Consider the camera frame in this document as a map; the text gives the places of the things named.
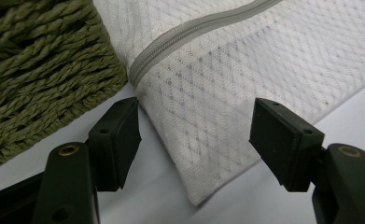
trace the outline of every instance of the white table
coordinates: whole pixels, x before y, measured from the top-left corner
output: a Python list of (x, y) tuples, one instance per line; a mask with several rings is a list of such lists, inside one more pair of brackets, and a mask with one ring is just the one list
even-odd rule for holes
[[(113, 98), (42, 140), (0, 167), (0, 189), (42, 172), (49, 152), (60, 144), (87, 138), (94, 123), (116, 101), (134, 96), (127, 85)], [(200, 207), (187, 197), (173, 162), (145, 112), (139, 111), (142, 142), (125, 188), (99, 193), (102, 223), (316, 223), (307, 193), (288, 193), (278, 185), (264, 162), (236, 177)], [(365, 150), (365, 89), (335, 109), (316, 127), (330, 143)]]

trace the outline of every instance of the zipper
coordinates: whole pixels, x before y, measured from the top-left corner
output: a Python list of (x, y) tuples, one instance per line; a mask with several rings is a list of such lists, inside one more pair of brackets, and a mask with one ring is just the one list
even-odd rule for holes
[(136, 57), (130, 70), (131, 83), (137, 87), (151, 67), (195, 37), (249, 19), (281, 1), (257, 0), (243, 7), (201, 17), (171, 29), (155, 39)]

